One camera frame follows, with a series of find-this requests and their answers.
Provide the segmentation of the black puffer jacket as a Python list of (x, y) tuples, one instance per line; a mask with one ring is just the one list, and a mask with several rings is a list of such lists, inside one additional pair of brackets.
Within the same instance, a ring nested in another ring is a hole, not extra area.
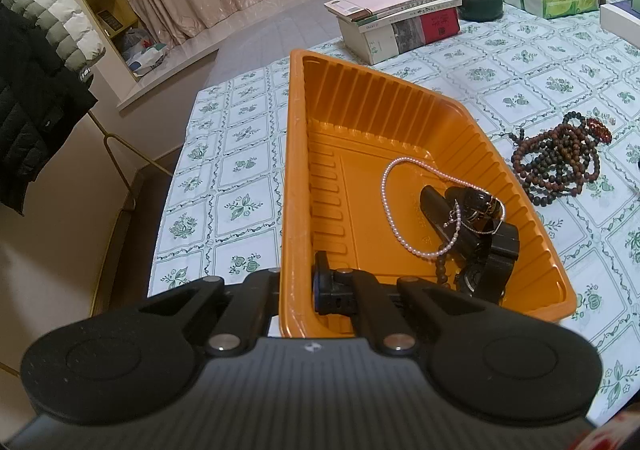
[(24, 213), (28, 186), (96, 104), (41, 28), (1, 8), (1, 203)]

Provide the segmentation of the yellow bookshelf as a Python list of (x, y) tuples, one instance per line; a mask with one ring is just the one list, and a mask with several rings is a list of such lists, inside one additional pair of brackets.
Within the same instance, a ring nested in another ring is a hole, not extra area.
[(166, 46), (154, 40), (129, 0), (84, 0), (103, 34), (137, 80), (157, 68)]

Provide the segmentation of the floral green white tablecloth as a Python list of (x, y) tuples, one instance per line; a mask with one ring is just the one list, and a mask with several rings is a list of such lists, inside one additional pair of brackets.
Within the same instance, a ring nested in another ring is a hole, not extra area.
[[(148, 291), (204, 274), (239, 282), (280, 258), (288, 56), (349, 51), (321, 2), (224, 42), (200, 90), (160, 220)], [(387, 60), (387, 74), (462, 102), (503, 156), (570, 111), (612, 142), (574, 198), (538, 210), (577, 295), (565, 326), (600, 352), (589, 416), (602, 424), (639, 393), (639, 51), (596, 12), (544, 20), (513, 7), (489, 23)]]

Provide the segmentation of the orange plastic tray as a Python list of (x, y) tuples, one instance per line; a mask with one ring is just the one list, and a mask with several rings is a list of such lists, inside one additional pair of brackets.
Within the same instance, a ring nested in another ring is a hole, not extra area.
[(280, 330), (352, 334), (349, 318), (314, 310), (314, 254), (383, 283), (433, 279), (421, 252), (439, 237), (420, 210), (425, 186), (457, 180), (503, 202), (521, 251), (503, 306), (544, 321), (572, 314), (576, 294), (532, 203), (471, 114), (454, 99), (356, 64), (296, 49), (290, 57)]

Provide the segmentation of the long white box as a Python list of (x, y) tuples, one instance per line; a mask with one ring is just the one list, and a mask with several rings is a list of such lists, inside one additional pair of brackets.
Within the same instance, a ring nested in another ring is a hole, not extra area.
[(627, 43), (640, 47), (639, 14), (630, 6), (629, 0), (605, 4), (600, 7), (600, 25)]

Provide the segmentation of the black fitness band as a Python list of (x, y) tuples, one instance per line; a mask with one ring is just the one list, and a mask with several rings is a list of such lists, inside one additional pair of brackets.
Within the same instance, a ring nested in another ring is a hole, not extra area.
[(496, 234), (476, 234), (462, 225), (458, 203), (432, 186), (420, 193), (420, 209), (442, 241), (436, 257), (436, 279), (486, 302), (499, 303), (520, 254), (518, 228), (503, 222)]

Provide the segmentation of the white grey puffer jacket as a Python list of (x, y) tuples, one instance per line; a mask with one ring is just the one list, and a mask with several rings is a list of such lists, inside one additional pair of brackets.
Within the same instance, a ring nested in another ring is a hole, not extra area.
[(67, 69), (90, 83), (91, 68), (102, 59), (106, 48), (90, 19), (74, 0), (1, 0), (46, 34), (48, 43)]

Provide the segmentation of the black gold wristwatch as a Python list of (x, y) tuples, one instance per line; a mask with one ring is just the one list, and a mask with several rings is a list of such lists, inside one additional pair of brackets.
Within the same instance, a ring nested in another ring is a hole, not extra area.
[(472, 233), (496, 234), (506, 219), (503, 202), (482, 189), (450, 187), (445, 199), (450, 205), (458, 203), (462, 225)]

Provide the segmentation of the thick white red book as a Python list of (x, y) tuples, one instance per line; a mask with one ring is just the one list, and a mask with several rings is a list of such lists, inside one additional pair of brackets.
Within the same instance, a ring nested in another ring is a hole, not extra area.
[(439, 42), (459, 33), (456, 8), (422, 14), (360, 33), (356, 25), (338, 21), (345, 46), (369, 66)]

